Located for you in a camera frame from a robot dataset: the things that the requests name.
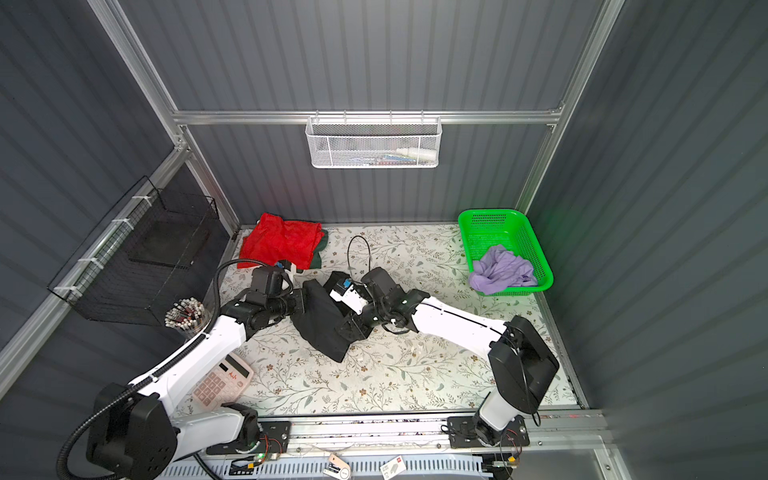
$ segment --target calculator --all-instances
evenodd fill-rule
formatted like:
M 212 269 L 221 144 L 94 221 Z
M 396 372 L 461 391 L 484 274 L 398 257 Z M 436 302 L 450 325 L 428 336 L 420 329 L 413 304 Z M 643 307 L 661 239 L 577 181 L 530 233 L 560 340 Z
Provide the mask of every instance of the calculator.
M 195 386 L 192 398 L 207 411 L 217 409 L 222 403 L 237 400 L 252 376 L 253 369 L 239 356 L 230 353 Z

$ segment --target black wire mesh basket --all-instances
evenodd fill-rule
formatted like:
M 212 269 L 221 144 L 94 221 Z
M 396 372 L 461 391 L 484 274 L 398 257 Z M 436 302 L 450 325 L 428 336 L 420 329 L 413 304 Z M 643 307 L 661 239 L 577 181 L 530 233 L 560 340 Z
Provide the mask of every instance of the black wire mesh basket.
M 62 267 L 48 284 L 86 319 L 164 325 L 174 302 L 202 300 L 208 290 L 221 255 L 208 241 L 219 221 L 215 200 L 168 189 L 136 199 L 106 236 L 73 255 L 65 265 L 72 270 Z

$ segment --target purple cloth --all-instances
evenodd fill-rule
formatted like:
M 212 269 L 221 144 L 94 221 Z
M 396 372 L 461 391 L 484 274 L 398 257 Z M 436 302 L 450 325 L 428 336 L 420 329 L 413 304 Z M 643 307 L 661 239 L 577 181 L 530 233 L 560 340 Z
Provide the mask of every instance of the purple cloth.
M 538 285 L 531 262 L 517 257 L 504 245 L 489 248 L 472 266 L 475 271 L 469 274 L 469 286 L 485 295 L 501 292 L 508 286 Z

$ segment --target table surface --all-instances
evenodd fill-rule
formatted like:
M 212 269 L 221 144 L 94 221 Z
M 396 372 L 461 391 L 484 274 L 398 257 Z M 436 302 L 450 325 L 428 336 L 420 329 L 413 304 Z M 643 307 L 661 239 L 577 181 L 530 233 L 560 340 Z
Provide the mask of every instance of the table surface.
M 328 246 L 320 254 L 322 269 L 297 275 L 298 283 L 317 279 L 322 284 L 333 270 L 349 271 L 347 245 L 355 235 L 363 235 L 371 246 L 372 268 L 386 269 L 405 291 L 418 288 L 451 306 L 489 318 L 524 316 L 558 354 L 532 295 L 481 296 L 468 286 L 468 266 L 458 225 L 327 230 Z M 236 258 L 249 233 L 240 232 Z M 365 243 L 355 240 L 349 255 L 353 278 L 359 280 L 368 266 Z M 250 285 L 250 272 L 250 268 L 230 267 L 221 287 L 222 303 Z M 237 401 L 256 408 L 260 415 L 473 409 L 494 385 L 486 359 L 436 336 L 396 336 L 381 327 L 375 328 L 368 339 L 353 343 L 342 363 L 313 349 L 288 319 L 258 332 L 235 353 L 255 372 Z M 541 404 L 564 409 L 576 406 L 575 394 L 562 368 Z M 177 412 L 183 415 L 203 411 L 202 405 L 188 396 Z

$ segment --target bottle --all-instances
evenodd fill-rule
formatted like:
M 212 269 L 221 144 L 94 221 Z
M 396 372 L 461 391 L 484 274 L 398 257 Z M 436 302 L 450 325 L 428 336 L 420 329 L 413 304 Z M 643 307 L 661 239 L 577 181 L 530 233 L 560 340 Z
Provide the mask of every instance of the bottle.
M 400 155 L 405 155 L 411 158 L 418 158 L 424 161 L 437 160 L 437 150 L 431 150 L 429 148 L 398 148 L 395 150 Z

